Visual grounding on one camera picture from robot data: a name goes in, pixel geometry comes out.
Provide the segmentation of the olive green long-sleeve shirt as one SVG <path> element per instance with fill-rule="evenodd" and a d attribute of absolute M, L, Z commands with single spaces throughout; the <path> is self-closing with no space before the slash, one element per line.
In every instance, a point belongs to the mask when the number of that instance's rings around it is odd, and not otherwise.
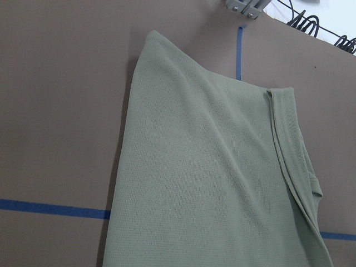
<path fill-rule="evenodd" d="M 147 35 L 104 266 L 332 266 L 322 196 L 292 88 L 210 72 Z"/>

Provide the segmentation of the aluminium frame post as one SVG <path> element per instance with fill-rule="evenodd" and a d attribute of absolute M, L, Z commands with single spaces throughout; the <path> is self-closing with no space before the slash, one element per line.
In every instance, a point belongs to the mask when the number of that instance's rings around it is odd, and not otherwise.
<path fill-rule="evenodd" d="M 226 0 L 225 6 L 230 11 L 256 19 L 270 2 L 271 0 Z"/>

